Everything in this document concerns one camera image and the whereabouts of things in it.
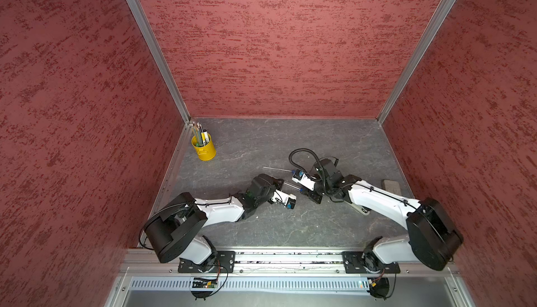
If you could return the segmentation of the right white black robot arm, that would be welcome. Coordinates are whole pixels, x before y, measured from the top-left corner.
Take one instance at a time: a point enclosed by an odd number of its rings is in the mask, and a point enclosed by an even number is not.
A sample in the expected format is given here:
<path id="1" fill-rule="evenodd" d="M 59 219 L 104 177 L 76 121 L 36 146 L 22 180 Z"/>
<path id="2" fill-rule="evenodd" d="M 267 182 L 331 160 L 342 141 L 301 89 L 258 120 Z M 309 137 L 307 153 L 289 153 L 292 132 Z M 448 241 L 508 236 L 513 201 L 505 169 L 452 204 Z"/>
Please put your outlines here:
<path id="1" fill-rule="evenodd" d="M 406 233 L 376 237 L 365 247 L 360 263 L 370 273 L 379 273 L 392 263 L 421 262 L 443 270 L 464 242 L 443 206 L 430 197 L 411 199 L 388 192 L 356 177 L 344 177 L 333 161 L 320 160 L 313 175 L 298 175 L 296 182 L 313 196 L 330 196 L 358 207 L 363 214 L 376 212 L 399 224 Z"/>

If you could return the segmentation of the clear test tube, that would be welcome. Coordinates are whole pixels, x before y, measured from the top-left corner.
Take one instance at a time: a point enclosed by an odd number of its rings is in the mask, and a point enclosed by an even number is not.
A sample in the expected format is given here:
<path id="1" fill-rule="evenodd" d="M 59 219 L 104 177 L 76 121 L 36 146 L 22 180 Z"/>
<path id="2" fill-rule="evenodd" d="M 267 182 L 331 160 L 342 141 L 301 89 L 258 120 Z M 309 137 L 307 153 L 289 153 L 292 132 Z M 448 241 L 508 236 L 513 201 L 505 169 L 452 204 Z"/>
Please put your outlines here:
<path id="1" fill-rule="evenodd" d="M 301 189 L 302 189 L 301 187 L 298 187 L 298 186 L 296 186 L 296 185 L 292 185 L 292 184 L 290 184 L 290 183 L 288 183 L 288 182 L 284 182 L 284 185 L 285 185 L 286 187 L 288 187 L 288 188 L 292 188 L 292 189 L 299 190 L 299 191 L 301 191 Z"/>
<path id="2" fill-rule="evenodd" d="M 292 172 L 292 170 L 284 169 L 284 168 L 275 168 L 275 167 L 262 167 L 263 169 L 273 170 L 273 171 L 283 171 L 283 172 Z"/>

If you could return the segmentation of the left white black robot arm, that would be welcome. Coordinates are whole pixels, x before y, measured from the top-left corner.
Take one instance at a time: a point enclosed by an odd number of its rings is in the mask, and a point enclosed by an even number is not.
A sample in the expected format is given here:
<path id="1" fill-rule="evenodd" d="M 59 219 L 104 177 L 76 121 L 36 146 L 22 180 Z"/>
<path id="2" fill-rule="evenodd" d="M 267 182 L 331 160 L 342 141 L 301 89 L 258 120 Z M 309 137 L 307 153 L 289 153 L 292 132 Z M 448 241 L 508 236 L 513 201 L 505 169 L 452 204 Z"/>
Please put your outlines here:
<path id="1" fill-rule="evenodd" d="M 179 258 L 191 262 L 200 272 L 212 271 L 219 260 L 218 251 L 200 231 L 216 224 L 246 220 L 265 203 L 294 209 L 296 196 L 282 191 L 283 185 L 282 179 L 260 174 L 246 191 L 223 199 L 199 199 L 183 192 L 141 228 L 150 243 L 143 248 L 154 251 L 162 264 Z"/>

